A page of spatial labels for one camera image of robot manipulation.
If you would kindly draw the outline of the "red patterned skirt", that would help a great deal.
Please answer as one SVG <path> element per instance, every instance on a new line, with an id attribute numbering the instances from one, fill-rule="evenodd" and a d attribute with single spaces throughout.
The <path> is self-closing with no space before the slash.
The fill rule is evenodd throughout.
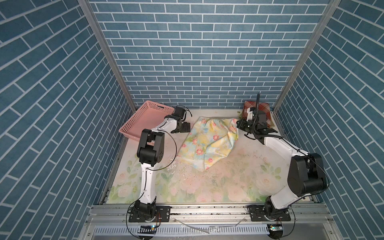
<path id="1" fill-rule="evenodd" d="M 257 102 L 245 101 L 241 117 L 246 120 L 252 120 L 253 117 L 248 117 L 248 114 L 252 112 L 252 108 L 256 108 Z M 259 103 L 258 106 L 259 121 L 266 123 L 268 128 L 273 128 L 274 122 L 270 112 L 270 105 L 268 103 Z"/>

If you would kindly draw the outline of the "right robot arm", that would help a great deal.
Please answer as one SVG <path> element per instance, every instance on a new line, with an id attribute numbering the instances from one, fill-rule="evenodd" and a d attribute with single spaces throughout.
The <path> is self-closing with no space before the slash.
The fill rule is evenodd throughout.
<path id="1" fill-rule="evenodd" d="M 278 153 L 289 163 L 287 185 L 278 193 L 267 197 L 262 213 L 268 221 L 289 221 L 288 208 L 299 200 L 320 194 L 328 189 L 329 178 L 319 154 L 308 153 L 294 146 L 267 124 L 267 115 L 258 107 L 245 110 L 237 121 L 237 128 L 245 137 L 257 140 Z"/>

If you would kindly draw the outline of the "pastel floral skirt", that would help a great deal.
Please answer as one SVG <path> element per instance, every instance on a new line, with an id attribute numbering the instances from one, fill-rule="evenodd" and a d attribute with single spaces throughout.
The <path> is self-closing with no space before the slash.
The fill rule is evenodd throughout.
<path id="1" fill-rule="evenodd" d="M 200 117 L 183 142 L 176 160 L 204 172 L 228 157 L 239 139 L 236 118 Z"/>

